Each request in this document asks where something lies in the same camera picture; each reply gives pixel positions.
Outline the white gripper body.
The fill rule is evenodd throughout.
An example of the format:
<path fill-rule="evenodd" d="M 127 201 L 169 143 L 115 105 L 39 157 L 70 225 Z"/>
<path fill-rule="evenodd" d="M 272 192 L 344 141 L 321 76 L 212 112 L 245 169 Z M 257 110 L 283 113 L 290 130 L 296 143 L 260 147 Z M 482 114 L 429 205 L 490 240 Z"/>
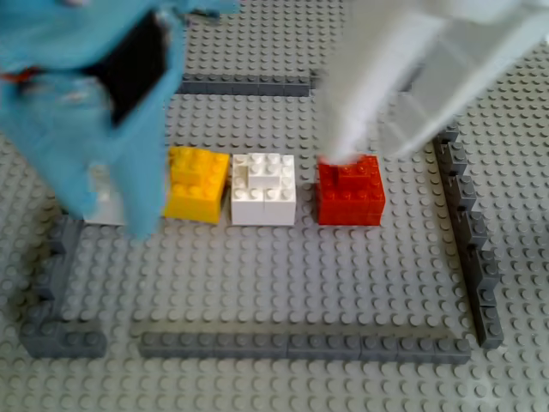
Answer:
<path fill-rule="evenodd" d="M 548 29 L 547 1 L 357 1 L 357 30 L 445 30 L 455 24 L 481 28 L 534 25 Z"/>

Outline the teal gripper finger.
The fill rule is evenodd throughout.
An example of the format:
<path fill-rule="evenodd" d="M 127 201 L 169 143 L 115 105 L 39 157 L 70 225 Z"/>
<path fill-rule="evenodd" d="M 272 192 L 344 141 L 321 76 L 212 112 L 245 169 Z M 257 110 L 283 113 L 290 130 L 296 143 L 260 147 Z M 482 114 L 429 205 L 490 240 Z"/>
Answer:
<path fill-rule="evenodd" d="M 94 211 L 89 169 L 110 157 L 110 101 L 97 80 L 74 73 L 2 80 L 1 132 L 69 212 Z"/>
<path fill-rule="evenodd" d="M 112 165 L 128 231 L 143 239 L 156 231 L 165 204 L 165 126 L 147 123 L 130 134 Z"/>

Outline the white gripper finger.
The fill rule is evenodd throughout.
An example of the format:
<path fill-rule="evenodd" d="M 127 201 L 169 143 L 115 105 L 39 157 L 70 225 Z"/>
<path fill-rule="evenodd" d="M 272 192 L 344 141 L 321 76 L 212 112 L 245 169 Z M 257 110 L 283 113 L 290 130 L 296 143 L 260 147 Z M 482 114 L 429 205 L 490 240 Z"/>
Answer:
<path fill-rule="evenodd" d="M 547 8 L 519 8 L 492 24 L 454 22 L 380 127 L 383 155 L 422 147 L 547 32 Z"/>
<path fill-rule="evenodd" d="M 347 164 L 381 107 L 445 26 L 433 16 L 354 16 L 320 87 L 320 141 L 330 164 Z"/>

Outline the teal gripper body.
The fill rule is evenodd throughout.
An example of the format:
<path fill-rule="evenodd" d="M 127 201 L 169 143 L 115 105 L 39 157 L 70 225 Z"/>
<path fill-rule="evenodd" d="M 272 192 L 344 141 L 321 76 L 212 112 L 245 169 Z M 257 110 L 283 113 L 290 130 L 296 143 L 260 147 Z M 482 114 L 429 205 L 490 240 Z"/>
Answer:
<path fill-rule="evenodd" d="M 177 12 L 234 14 L 237 1 L 3 1 L 1 129 L 26 127 L 22 90 L 44 73 L 97 79 L 122 123 L 168 70 L 162 7 Z"/>

